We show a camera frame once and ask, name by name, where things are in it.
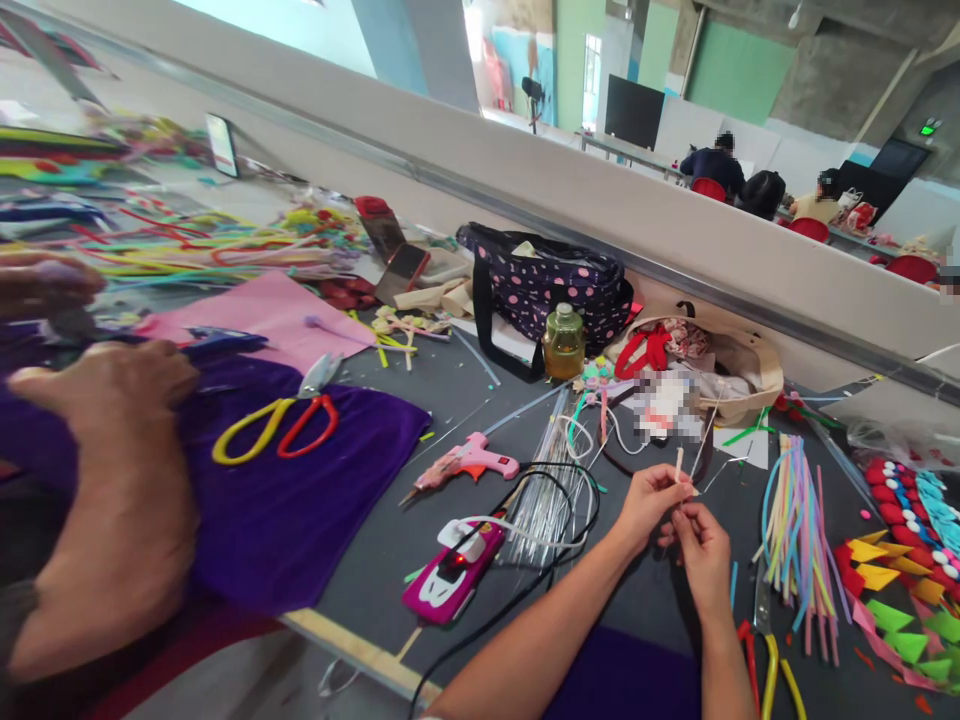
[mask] yellow-handled scissors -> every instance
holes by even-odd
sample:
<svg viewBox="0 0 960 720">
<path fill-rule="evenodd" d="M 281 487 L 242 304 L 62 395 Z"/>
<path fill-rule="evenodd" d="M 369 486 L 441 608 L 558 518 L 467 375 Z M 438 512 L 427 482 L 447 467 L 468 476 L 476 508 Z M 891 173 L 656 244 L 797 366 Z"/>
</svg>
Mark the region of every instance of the yellow-handled scissors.
<svg viewBox="0 0 960 720">
<path fill-rule="evenodd" d="M 270 444 L 270 441 L 273 440 L 273 436 L 277 432 L 277 428 L 280 427 L 280 423 L 283 421 L 284 415 L 286 415 L 287 410 L 297 402 L 297 400 L 310 400 L 310 405 L 304 410 L 303 415 L 297 420 L 296 424 L 290 428 L 290 430 L 283 436 L 280 440 L 280 444 L 277 446 L 277 455 L 282 458 L 295 458 L 300 457 L 301 455 L 306 455 L 308 452 L 314 448 L 318 448 L 323 443 L 327 441 L 333 433 L 336 431 L 337 426 L 340 424 L 340 415 L 337 412 L 337 409 L 333 405 L 333 400 L 330 399 L 329 395 L 321 395 L 320 391 L 323 389 L 330 379 L 336 374 L 337 368 L 340 367 L 340 362 L 342 356 L 337 356 L 332 358 L 329 354 L 321 357 L 313 367 L 307 371 L 307 374 L 303 377 L 303 382 L 300 383 L 300 391 L 297 393 L 296 397 L 292 398 L 279 398 L 274 400 L 272 403 L 263 407 L 256 412 L 250 413 L 242 420 L 234 423 L 228 427 L 219 438 L 217 438 L 216 444 L 213 446 L 213 460 L 221 465 L 241 465 L 249 460 L 252 460 L 261 452 L 264 448 Z M 316 412 L 323 408 L 327 411 L 327 415 L 330 416 L 330 422 L 327 424 L 326 429 L 323 433 L 314 440 L 309 445 L 306 445 L 298 450 L 290 450 L 290 445 L 296 440 L 297 436 L 300 434 L 300 431 L 303 427 L 310 421 Z M 267 420 L 267 425 L 263 429 L 263 432 L 260 433 L 260 437 L 257 438 L 257 441 L 253 444 L 247 452 L 243 455 L 237 457 L 230 457 L 227 455 L 227 446 L 230 444 L 230 441 L 236 437 L 244 428 L 252 425 L 257 420 L 262 417 L 269 415 Z"/>
<path fill-rule="evenodd" d="M 787 687 L 790 688 L 793 703 L 797 706 L 797 717 L 799 720 L 807 720 L 807 711 L 803 706 L 803 698 L 800 697 L 800 688 L 797 687 L 797 681 L 793 677 L 793 670 L 790 669 L 790 663 L 788 663 L 786 659 L 780 659 L 780 649 L 777 647 L 777 638 L 774 637 L 770 629 L 770 585 L 764 581 L 766 574 L 766 563 L 763 558 L 761 558 L 759 567 L 757 568 L 753 626 L 758 633 L 763 635 L 763 639 L 767 641 L 767 650 L 770 658 L 767 663 L 767 680 L 763 688 L 763 706 L 760 718 L 761 720 L 770 720 L 770 715 L 773 713 L 773 698 L 777 694 L 777 672 L 780 668 L 783 668 L 783 677 L 787 680 Z"/>
</svg>

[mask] plastic bottle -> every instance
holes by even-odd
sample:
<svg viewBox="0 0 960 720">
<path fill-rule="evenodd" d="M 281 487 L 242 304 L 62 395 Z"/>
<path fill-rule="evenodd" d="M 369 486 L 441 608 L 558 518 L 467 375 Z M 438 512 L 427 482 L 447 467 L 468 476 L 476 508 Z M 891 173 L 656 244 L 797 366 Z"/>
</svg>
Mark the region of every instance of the plastic bottle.
<svg viewBox="0 0 960 720">
<path fill-rule="evenodd" d="M 547 317 L 543 360 L 547 375 L 569 380 L 583 372 L 583 319 L 569 303 L 559 303 Z"/>
</svg>

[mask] pink glue gun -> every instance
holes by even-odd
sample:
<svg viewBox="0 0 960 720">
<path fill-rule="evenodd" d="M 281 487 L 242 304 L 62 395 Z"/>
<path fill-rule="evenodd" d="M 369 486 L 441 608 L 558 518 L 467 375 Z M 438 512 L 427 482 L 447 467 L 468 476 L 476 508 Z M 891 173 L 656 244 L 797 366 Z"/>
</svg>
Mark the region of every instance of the pink glue gun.
<svg viewBox="0 0 960 720">
<path fill-rule="evenodd" d="M 513 480 L 520 472 L 520 463 L 506 455 L 497 455 L 485 450 L 489 442 L 483 433 L 476 432 L 469 435 L 466 443 L 452 448 L 417 478 L 413 484 L 413 490 L 400 501 L 400 505 L 425 490 L 436 490 L 447 480 L 462 472 L 471 475 L 475 483 L 480 481 L 480 476 L 487 470 L 500 473 L 504 480 Z"/>
</svg>

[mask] smartphone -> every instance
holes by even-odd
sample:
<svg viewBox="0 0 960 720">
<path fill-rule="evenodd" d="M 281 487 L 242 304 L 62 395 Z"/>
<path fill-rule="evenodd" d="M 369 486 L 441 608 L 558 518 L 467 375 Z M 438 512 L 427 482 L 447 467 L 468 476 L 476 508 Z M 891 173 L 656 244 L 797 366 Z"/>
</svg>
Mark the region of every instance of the smartphone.
<svg viewBox="0 0 960 720">
<path fill-rule="evenodd" d="M 219 115 L 207 113 L 207 134 L 210 136 L 210 151 L 213 153 L 213 166 L 224 175 L 240 177 L 237 167 L 237 153 L 233 145 L 233 128 L 229 120 Z"/>
<path fill-rule="evenodd" d="M 394 298 L 413 289 L 414 281 L 420 277 L 429 262 L 430 253 L 416 245 L 404 243 L 387 263 L 387 269 L 377 283 L 374 297 L 384 305 L 396 307 Z"/>
</svg>

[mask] handbag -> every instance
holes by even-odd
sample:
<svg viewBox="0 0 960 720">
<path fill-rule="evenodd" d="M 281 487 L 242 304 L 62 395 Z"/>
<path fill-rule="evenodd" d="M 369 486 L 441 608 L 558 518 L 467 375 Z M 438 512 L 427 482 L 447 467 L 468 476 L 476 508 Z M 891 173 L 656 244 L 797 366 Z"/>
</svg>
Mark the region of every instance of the handbag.
<svg viewBox="0 0 960 720">
<path fill-rule="evenodd" d="M 541 377 L 540 340 L 547 316 L 561 302 L 583 318 L 587 355 L 596 355 L 616 337 L 630 317 L 633 287 L 623 265 L 613 258 L 525 232 L 503 232 L 468 223 L 457 242 L 474 255 L 473 305 L 477 339 L 484 353 L 518 377 Z M 535 257 L 514 255 L 529 243 Z M 493 314 L 499 313 L 524 337 L 537 343 L 529 366 L 500 350 L 491 340 Z"/>
</svg>

